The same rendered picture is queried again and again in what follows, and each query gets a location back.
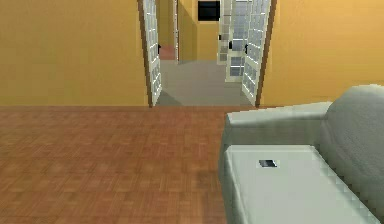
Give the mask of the pale grey sofa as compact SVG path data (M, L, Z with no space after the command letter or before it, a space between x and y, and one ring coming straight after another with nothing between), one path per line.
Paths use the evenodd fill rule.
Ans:
M227 224L384 224L384 86L227 114L218 177Z

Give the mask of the white glass-paned room door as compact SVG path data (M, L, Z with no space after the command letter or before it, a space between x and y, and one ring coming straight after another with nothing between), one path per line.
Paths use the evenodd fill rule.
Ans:
M160 57L158 54L158 26L156 14L156 1L143 0L145 22L145 38L147 46L147 59L150 75L150 92L152 106L155 106L162 91Z
M242 81L248 1L220 0L217 62L226 66L226 82Z
M248 54L244 52L242 91L253 106L256 105L270 6L271 0L247 2L247 37L244 46L248 44Z

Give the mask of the black framed wall picture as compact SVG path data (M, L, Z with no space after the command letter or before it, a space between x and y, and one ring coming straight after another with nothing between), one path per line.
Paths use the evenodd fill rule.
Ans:
M220 18L220 2L199 1L198 2L198 20L199 21L218 21Z

